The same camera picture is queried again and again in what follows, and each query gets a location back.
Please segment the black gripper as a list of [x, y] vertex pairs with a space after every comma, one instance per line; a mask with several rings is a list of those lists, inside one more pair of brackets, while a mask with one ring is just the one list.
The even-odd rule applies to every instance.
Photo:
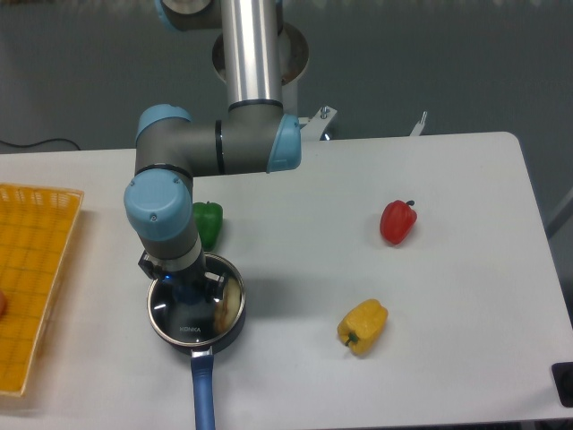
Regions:
[[226, 288], [226, 274], [207, 271], [204, 253], [194, 260], [188, 256], [176, 260], [152, 259], [143, 251], [138, 266], [150, 280], [160, 280], [184, 288], [204, 288], [209, 301], [220, 301]]

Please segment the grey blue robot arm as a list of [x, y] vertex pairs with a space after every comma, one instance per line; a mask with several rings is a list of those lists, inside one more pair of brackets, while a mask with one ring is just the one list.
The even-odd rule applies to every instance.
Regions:
[[279, 1], [159, 1], [156, 9], [174, 30], [220, 28], [223, 37], [227, 118], [198, 124], [180, 107], [145, 110], [124, 192], [127, 219], [144, 248], [143, 271], [196, 299], [226, 282], [207, 273], [193, 218], [194, 179], [295, 169], [301, 128], [282, 103]]

